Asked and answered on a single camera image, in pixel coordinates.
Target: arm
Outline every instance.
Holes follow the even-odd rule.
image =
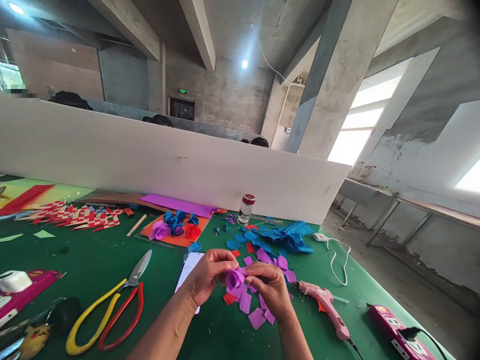
[[[127,360],[176,359],[197,307],[209,298],[216,279],[239,263],[228,250],[209,250],[171,297]]]
[[[262,296],[270,312],[275,316],[280,338],[287,359],[313,360],[297,314],[289,298],[289,291],[282,271],[263,262],[254,262],[246,268],[245,281]]]

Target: doorway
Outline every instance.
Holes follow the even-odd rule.
[[[170,98],[170,116],[194,121],[195,103],[183,99]]]

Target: white partition board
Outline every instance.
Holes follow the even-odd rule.
[[[321,224],[350,166],[0,95],[0,173]]]

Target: glue gun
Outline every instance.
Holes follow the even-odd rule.
[[[332,304],[332,302],[334,301],[334,297],[330,291],[325,288],[322,289],[320,286],[303,281],[296,281],[292,284],[298,287],[302,293],[307,296],[311,296],[316,300],[316,302],[318,303],[318,311],[328,314],[331,323],[335,327],[336,335],[340,340],[350,340],[349,330],[345,326],[342,318]]]

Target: small glass bottle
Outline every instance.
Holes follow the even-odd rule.
[[[247,226],[249,224],[250,215],[252,215],[253,204],[255,204],[255,196],[251,194],[243,195],[240,211],[238,212],[238,219],[236,220],[238,225]]]

